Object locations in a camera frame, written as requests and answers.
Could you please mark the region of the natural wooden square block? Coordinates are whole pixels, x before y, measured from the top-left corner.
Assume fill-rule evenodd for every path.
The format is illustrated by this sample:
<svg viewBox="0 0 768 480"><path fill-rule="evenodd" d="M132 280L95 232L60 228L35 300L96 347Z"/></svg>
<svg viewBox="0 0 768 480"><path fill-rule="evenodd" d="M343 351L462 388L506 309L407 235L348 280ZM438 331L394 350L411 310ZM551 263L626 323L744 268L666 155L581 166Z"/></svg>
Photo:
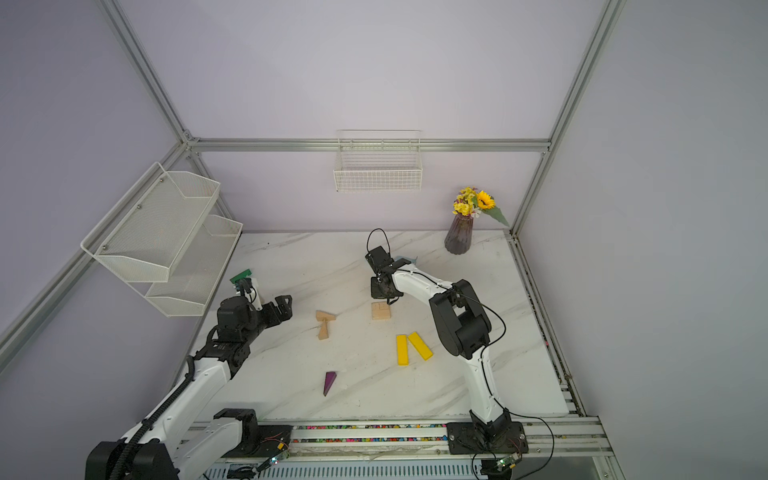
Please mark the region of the natural wooden square block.
<svg viewBox="0 0 768 480"><path fill-rule="evenodd" d="M392 318L391 307L387 302L379 301L371 303L371 319L374 321L389 320Z"/></svg>

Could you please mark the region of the natural wooden wedge block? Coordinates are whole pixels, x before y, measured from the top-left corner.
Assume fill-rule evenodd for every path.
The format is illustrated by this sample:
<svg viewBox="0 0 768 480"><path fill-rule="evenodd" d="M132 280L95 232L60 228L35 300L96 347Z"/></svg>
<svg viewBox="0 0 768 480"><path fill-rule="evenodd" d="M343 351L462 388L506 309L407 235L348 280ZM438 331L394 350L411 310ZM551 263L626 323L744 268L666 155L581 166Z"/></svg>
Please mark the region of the natural wooden wedge block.
<svg viewBox="0 0 768 480"><path fill-rule="evenodd" d="M329 322L327 320L322 320L320 322L320 328L318 332L318 339L319 340L327 340L330 336L330 330L329 330Z"/></svg>

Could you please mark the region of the natural wooden triangle block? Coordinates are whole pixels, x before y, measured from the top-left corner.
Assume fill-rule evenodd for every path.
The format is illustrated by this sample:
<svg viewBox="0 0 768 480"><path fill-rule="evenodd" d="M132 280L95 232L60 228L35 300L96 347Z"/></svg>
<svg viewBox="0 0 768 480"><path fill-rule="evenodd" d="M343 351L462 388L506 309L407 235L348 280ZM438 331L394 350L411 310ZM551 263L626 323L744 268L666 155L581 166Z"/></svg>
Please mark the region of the natural wooden triangle block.
<svg viewBox="0 0 768 480"><path fill-rule="evenodd" d="M331 313L328 313L328 312L325 312L325 311L321 311L321 310L317 310L315 312L315 317L316 317L316 320L319 321L319 322L330 322L330 321L334 321L336 319L336 315L335 314L331 314Z"/></svg>

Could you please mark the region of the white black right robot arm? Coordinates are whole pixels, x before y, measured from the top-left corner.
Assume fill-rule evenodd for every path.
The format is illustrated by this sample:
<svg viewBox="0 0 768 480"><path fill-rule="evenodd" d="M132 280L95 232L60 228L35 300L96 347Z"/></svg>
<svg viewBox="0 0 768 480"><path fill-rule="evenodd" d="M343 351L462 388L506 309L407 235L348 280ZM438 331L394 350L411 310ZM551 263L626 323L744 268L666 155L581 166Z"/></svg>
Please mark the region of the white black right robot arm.
<svg viewBox="0 0 768 480"><path fill-rule="evenodd" d="M373 271L371 296L392 303L409 295L428 305L443 348L462 361L470 420L446 424L449 452L518 457L528 453L523 425L495 398L495 380L485 355L492 326L471 284L440 280L405 259Z"/></svg>

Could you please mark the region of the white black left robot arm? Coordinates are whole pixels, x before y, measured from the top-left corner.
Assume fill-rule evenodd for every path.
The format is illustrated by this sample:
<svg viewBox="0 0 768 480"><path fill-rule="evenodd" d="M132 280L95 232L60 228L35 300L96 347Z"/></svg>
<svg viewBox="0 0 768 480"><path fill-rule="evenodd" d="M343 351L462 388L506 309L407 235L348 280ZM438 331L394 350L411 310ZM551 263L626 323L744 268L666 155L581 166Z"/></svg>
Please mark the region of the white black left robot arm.
<svg viewBox="0 0 768 480"><path fill-rule="evenodd" d="M253 341L267 328L291 319L292 298L262 306L246 295L223 300L205 344L186 360L174 389L116 441L100 442L88 455L88 479L197 479L219 459L263 457L262 472L286 457L289 429L262 430L254 410L225 407L193 439L184 435L248 359Z"/></svg>

